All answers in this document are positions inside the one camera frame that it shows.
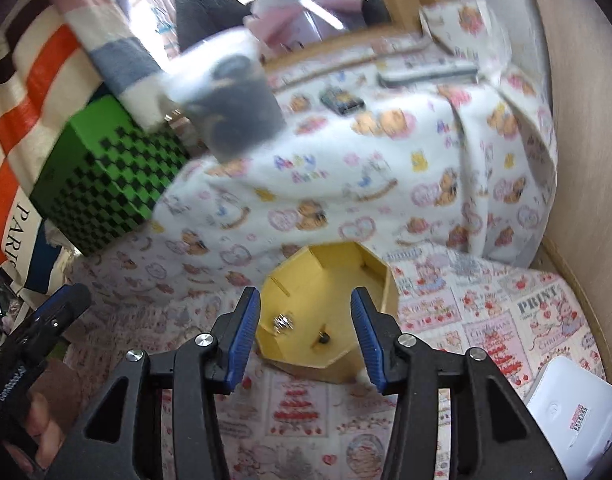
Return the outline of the person left hand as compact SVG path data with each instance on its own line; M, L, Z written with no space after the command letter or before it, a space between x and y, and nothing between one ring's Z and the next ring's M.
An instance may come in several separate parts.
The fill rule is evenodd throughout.
M82 383L71 367L48 359L46 370L30 389L29 399L23 426L38 444L34 459L12 444L4 445L26 476L34 471L34 464L47 469L56 458L82 407Z

